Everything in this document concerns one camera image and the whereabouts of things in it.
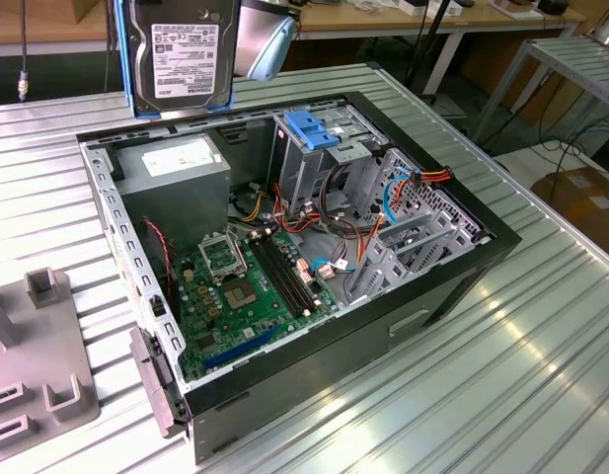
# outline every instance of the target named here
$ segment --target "workbench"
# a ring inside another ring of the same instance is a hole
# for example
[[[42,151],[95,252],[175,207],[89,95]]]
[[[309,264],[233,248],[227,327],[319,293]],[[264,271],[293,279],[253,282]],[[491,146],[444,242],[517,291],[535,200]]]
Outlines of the workbench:
[[[528,58],[536,59],[541,65],[514,104],[512,108],[514,113],[528,103],[543,78],[551,70],[580,86],[584,92],[590,95],[587,105],[573,125],[574,131],[584,125],[599,102],[609,106],[608,46],[586,37],[528,40],[519,48],[508,69],[495,87],[491,98],[482,109],[478,127],[473,133],[475,142],[479,142],[482,138],[482,134],[491,123],[493,114],[499,107],[505,93],[517,78]]]
[[[568,9],[562,16],[514,20],[490,6],[488,0],[477,0],[474,7],[463,9],[459,17],[443,19],[437,32],[448,35],[448,38],[424,92],[434,94],[437,91],[462,37],[467,33],[560,30],[562,37],[570,37],[582,21],[584,17],[573,9]],[[308,4],[302,8],[301,28],[295,38],[333,40],[415,36],[421,22],[422,15],[407,15],[395,8],[383,8],[368,14],[347,3],[338,6]],[[430,25],[431,19],[427,17],[427,30]],[[28,54],[104,51],[107,47],[102,2],[78,25],[29,18],[27,31]],[[0,14],[0,56],[20,54],[20,19],[17,15]]]
[[[444,320],[210,458],[201,472],[609,472],[609,257],[367,65],[236,81],[236,107],[362,92],[522,237]],[[191,473],[160,437],[135,324],[75,133],[135,123],[122,94],[0,107],[0,285],[69,274],[100,417],[0,463],[14,472]]]

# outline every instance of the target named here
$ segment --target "power supply label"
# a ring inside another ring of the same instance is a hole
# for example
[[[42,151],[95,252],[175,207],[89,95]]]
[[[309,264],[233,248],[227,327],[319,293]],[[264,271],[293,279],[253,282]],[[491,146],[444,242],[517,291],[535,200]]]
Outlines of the power supply label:
[[[218,25],[153,25],[155,97],[214,92]]]
[[[185,145],[148,151],[142,161],[150,176],[155,177],[220,161],[220,155],[213,155],[207,142],[200,138]]]

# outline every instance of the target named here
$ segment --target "hard drive label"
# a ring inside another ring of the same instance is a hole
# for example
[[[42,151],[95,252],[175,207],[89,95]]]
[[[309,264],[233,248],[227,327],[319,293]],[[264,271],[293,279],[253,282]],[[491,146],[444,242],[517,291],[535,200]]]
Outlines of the hard drive label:
[[[153,25],[155,97],[214,92],[218,25]]]

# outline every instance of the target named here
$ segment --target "ridged metal surface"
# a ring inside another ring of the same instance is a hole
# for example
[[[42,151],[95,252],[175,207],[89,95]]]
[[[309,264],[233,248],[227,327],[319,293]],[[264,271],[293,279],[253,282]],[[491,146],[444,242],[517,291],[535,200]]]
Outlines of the ridged metal surface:
[[[205,472],[609,472],[609,260],[502,170],[365,65],[236,83],[239,107],[358,90],[523,242],[444,321],[214,456]],[[102,414],[0,463],[0,473],[190,473],[160,438],[134,320],[74,133],[132,123],[120,94],[0,107],[0,284],[65,269]]]
[[[609,105],[609,47],[590,38],[535,39],[528,52]]]

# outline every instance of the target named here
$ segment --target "blue drive bracket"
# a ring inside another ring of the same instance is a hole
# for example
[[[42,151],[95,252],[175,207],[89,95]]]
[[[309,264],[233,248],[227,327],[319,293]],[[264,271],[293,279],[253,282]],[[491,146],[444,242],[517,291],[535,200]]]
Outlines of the blue drive bracket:
[[[320,150],[340,143],[340,140],[330,134],[322,122],[308,111],[287,112],[284,118],[311,150]]]

